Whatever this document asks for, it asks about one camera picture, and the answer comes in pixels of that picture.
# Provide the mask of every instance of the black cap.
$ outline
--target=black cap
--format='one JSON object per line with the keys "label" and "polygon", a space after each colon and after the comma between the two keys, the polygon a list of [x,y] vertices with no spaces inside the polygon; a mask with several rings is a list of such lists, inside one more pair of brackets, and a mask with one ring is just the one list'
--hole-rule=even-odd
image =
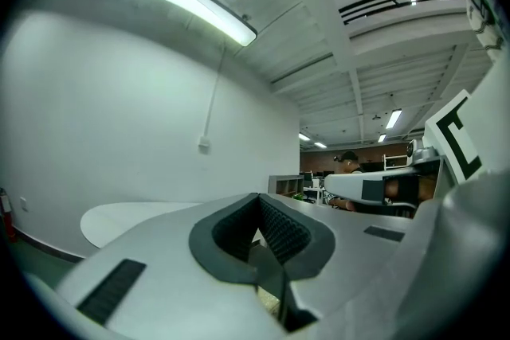
{"label": "black cap", "polygon": [[343,152],[343,154],[338,157],[335,156],[333,159],[335,162],[343,162],[344,160],[352,160],[354,162],[358,162],[358,156],[352,150],[348,150],[347,152]]}

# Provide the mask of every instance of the ceiling light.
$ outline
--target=ceiling light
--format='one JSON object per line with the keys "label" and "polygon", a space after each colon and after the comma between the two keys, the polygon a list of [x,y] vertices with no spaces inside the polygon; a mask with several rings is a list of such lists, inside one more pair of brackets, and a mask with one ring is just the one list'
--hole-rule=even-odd
{"label": "ceiling light", "polygon": [[400,114],[402,114],[402,109],[395,109],[393,112],[391,112],[390,122],[388,122],[386,125],[386,129],[391,129],[395,126],[398,118],[400,117]]}
{"label": "ceiling light", "polygon": [[240,45],[247,46],[257,38],[257,32],[214,0],[166,0],[207,21]]}

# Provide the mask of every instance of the white table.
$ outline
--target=white table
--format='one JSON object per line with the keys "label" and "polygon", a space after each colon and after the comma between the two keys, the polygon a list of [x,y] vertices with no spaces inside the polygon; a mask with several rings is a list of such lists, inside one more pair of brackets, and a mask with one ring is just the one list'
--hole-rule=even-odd
{"label": "white table", "polygon": [[201,203],[137,202],[98,205],[83,215],[80,221],[84,237],[103,248],[135,225],[164,213],[188,209]]}
{"label": "white table", "polygon": [[303,191],[316,191],[317,192],[316,204],[322,204],[322,193],[324,192],[323,187],[303,187]]}

